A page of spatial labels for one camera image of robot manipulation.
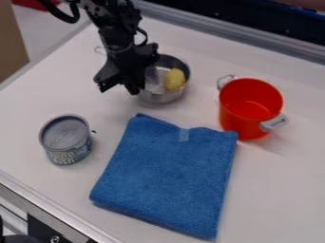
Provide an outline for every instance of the cable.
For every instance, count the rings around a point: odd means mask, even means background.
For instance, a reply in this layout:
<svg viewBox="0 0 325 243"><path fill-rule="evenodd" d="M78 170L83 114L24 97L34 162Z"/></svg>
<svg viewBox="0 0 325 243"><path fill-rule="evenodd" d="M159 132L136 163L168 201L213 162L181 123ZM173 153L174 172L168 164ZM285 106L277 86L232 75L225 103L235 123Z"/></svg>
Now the cable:
<svg viewBox="0 0 325 243"><path fill-rule="evenodd" d="M80 12L78 7L75 3L69 3L70 9L72 12L72 16L67 15L66 13L62 12L56 6L50 2L50 0L38 0L53 16L65 21L69 24L75 24L80 19Z"/></svg>
<svg viewBox="0 0 325 243"><path fill-rule="evenodd" d="M138 46L144 46L146 45L146 43L148 42L148 34L141 28L137 27L137 31L140 32L143 36L144 36L144 40L141 44L139 44Z"/></svg>

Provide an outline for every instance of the blue towel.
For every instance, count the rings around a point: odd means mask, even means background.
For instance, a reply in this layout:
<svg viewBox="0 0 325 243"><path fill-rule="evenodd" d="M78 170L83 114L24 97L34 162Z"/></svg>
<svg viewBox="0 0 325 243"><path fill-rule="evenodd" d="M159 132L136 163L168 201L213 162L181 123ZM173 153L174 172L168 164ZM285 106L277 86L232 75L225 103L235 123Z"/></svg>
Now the blue towel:
<svg viewBox="0 0 325 243"><path fill-rule="evenodd" d="M138 114L90 199L168 229L215 238L237 137Z"/></svg>

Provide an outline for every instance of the black robotic arm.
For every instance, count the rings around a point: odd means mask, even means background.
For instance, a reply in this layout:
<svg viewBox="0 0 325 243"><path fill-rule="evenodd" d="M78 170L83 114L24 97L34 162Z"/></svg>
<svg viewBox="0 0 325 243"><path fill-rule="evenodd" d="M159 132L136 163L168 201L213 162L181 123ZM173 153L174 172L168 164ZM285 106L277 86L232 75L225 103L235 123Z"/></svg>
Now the black robotic arm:
<svg viewBox="0 0 325 243"><path fill-rule="evenodd" d="M38 1L52 15L70 24L78 22L78 8L82 8L99 29L107 60L94 82L102 92L116 84L123 84L131 95L144 89L145 69L159 59L158 45L147 43L146 32L139 28L141 13L130 0L66 0L72 16L57 9L50 0ZM145 37L139 45L134 42L137 32Z"/></svg>

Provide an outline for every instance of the yellow ball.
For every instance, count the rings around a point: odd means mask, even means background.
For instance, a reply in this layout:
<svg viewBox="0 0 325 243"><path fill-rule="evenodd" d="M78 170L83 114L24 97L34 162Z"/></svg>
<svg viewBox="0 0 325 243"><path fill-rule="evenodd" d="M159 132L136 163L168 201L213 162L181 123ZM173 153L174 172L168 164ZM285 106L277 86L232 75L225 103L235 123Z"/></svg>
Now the yellow ball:
<svg viewBox="0 0 325 243"><path fill-rule="evenodd" d="M178 68L173 68L164 77L163 87L166 91L175 91L183 87L185 83L184 73Z"/></svg>

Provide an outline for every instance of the gray pot handle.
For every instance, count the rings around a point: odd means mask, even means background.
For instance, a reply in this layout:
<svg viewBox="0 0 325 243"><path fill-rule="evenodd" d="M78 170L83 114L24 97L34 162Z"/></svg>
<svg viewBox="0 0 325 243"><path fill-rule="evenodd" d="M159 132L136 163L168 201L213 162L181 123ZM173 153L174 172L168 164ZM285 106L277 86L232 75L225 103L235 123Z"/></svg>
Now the gray pot handle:
<svg viewBox="0 0 325 243"><path fill-rule="evenodd" d="M238 77L236 75L229 74L227 76L221 77L217 79L217 89L218 91L221 91L222 88L231 82L232 80L236 80Z"/></svg>
<svg viewBox="0 0 325 243"><path fill-rule="evenodd" d="M259 124L259 128L264 132L270 132L275 129L280 128L282 125L285 125L289 122L289 119L284 114L279 114L277 117L269 120L269 121L263 121Z"/></svg>

